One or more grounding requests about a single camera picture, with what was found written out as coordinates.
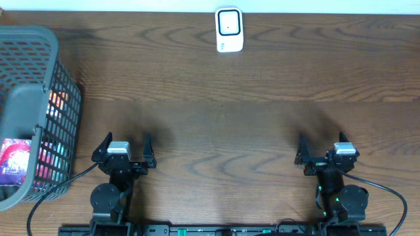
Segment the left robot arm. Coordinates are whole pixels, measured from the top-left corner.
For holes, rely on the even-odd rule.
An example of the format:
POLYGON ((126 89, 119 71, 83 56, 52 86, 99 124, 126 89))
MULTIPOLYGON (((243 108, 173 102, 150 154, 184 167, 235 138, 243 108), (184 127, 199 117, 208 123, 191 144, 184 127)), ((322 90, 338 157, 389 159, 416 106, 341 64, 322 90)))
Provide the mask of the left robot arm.
POLYGON ((132 161, 129 143, 114 142, 111 132, 93 151, 92 161, 110 179, 96 186, 91 193, 93 217, 88 235, 142 235, 141 227, 127 215, 135 181, 157 166, 150 134, 146 135, 142 156, 143 161, 132 161))

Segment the purple red noodle packet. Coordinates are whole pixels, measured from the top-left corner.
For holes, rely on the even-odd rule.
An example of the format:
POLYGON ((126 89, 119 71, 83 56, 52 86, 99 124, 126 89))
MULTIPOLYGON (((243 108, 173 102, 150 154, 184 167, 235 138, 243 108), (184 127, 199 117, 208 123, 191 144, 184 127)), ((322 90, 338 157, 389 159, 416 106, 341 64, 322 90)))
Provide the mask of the purple red noodle packet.
POLYGON ((1 146, 1 185, 21 186, 28 169, 31 140, 5 138, 1 146))

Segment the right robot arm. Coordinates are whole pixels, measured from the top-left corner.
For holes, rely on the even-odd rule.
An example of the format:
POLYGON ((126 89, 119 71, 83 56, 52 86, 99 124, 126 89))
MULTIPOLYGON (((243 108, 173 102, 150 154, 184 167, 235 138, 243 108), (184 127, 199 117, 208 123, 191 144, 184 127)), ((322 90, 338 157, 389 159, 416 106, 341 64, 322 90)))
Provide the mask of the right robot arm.
POLYGON ((315 176, 317 207, 324 219, 306 229, 315 235, 361 235, 360 222, 366 219, 369 193, 356 185, 346 185, 343 176, 354 168, 360 153, 344 133, 323 157, 310 154, 308 142, 299 136, 295 165, 304 166, 305 176, 315 176))

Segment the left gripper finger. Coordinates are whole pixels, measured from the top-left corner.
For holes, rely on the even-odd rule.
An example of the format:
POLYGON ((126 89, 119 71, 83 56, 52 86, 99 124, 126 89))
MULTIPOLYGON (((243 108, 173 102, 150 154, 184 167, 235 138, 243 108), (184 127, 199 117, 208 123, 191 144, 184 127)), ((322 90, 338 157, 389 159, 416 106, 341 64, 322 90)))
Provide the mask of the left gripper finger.
POLYGON ((143 156, 146 164, 148 165, 148 168, 156 168, 157 161, 156 161, 154 151, 153 151, 153 148, 152 148, 152 140, 151 140, 151 134, 150 133, 148 133, 146 135, 146 139, 144 141, 144 148, 143 148, 142 156, 143 156))
POLYGON ((93 162, 104 162, 108 158, 108 147, 112 142, 112 133, 109 132, 102 143, 93 151, 91 160, 93 162))

